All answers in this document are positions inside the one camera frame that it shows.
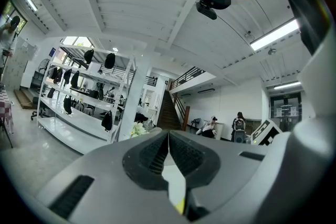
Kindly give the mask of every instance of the glass door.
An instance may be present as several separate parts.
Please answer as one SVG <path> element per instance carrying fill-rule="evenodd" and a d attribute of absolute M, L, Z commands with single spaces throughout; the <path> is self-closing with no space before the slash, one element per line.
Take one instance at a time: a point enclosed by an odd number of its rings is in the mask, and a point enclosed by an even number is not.
<path fill-rule="evenodd" d="M 271 119 L 283 132 L 291 131 L 302 120 L 301 93 L 271 97 Z"/>

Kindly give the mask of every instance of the floor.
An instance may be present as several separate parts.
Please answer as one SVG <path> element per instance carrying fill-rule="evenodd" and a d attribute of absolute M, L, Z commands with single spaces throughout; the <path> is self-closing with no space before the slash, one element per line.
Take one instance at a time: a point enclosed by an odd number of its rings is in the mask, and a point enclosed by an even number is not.
<path fill-rule="evenodd" d="M 0 132 L 0 160 L 12 182 L 35 196 L 56 174 L 75 161 L 81 154 L 73 151 L 47 131 L 31 121 L 33 110 L 23 110 L 13 92 L 7 92 L 14 102 L 12 114 L 14 134 L 10 147 L 4 132 Z"/>

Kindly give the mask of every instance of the wooden stairs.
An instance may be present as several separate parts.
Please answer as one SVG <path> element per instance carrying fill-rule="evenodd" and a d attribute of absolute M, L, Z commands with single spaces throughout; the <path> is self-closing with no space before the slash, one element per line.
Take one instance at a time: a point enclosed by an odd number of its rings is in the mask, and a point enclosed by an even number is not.
<path fill-rule="evenodd" d="M 182 130 L 173 100 L 168 91 L 164 92 L 157 127 L 166 130 Z"/>
<path fill-rule="evenodd" d="M 22 109 L 37 109 L 32 103 L 33 95 L 27 88 L 21 87 L 20 90 L 14 90 L 14 94 Z"/>

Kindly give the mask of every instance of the stair railing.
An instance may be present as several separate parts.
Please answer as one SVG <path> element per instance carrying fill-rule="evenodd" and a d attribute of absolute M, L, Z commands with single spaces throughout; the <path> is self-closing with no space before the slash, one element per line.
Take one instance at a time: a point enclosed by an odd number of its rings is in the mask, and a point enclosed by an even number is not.
<path fill-rule="evenodd" d="M 177 107 L 182 117 L 182 131 L 185 131 L 187 129 L 190 106 L 184 108 L 181 100 L 177 96 L 177 93 L 173 94 L 173 97 L 174 97 L 174 107 Z"/>

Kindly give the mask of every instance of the camera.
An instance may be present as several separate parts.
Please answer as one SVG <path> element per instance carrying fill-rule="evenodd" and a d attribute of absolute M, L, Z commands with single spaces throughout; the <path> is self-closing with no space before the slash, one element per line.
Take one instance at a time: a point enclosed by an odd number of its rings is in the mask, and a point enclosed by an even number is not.
<path fill-rule="evenodd" d="M 215 11 L 212 8 L 208 7 L 203 0 L 196 3 L 196 8 L 199 13 L 202 13 L 211 20 L 217 19 L 217 14 L 215 13 Z"/>

